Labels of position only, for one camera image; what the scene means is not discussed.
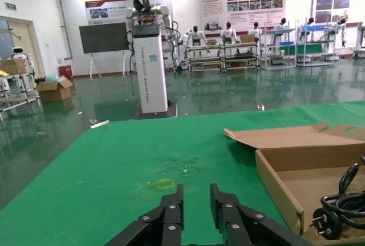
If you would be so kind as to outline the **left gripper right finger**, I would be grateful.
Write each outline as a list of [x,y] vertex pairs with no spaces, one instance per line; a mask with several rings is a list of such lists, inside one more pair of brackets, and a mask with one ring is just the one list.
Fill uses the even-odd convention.
[[311,245],[264,213],[243,205],[235,194],[210,185],[210,207],[225,245]]

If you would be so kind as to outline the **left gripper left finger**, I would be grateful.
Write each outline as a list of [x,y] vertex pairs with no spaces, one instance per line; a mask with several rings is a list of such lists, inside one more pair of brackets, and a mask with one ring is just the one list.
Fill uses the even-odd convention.
[[184,229],[184,186],[164,195],[160,205],[142,214],[107,245],[181,245]]

